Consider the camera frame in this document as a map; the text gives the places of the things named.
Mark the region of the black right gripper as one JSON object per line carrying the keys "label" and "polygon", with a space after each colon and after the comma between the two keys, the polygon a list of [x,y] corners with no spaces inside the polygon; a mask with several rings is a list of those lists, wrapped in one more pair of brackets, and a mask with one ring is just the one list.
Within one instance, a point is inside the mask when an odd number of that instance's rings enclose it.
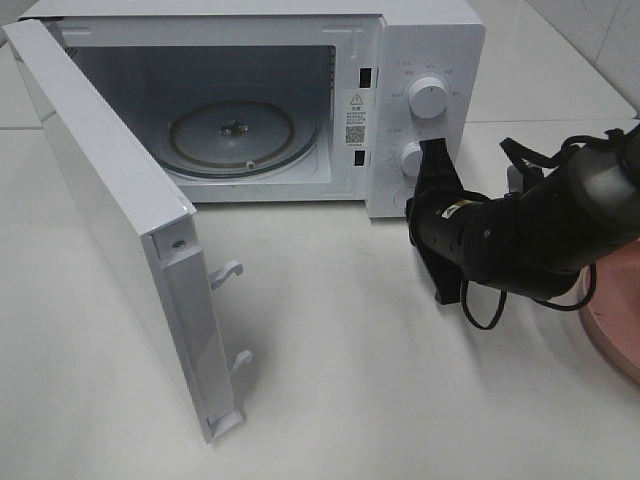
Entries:
{"label": "black right gripper", "polygon": [[414,196],[406,202],[409,239],[436,288],[439,304],[460,302],[464,236],[470,215],[488,201],[463,190],[445,138],[421,140],[422,160]]}

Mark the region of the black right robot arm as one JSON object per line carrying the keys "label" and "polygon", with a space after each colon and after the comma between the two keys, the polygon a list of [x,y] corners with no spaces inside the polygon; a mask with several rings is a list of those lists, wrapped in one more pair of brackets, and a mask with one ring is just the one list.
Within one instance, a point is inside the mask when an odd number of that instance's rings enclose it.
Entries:
{"label": "black right robot arm", "polygon": [[551,157],[504,139],[524,189],[496,199],[463,187],[445,139],[419,146],[409,238],[442,305],[460,302],[466,281],[549,300],[639,237],[637,128],[569,137]]}

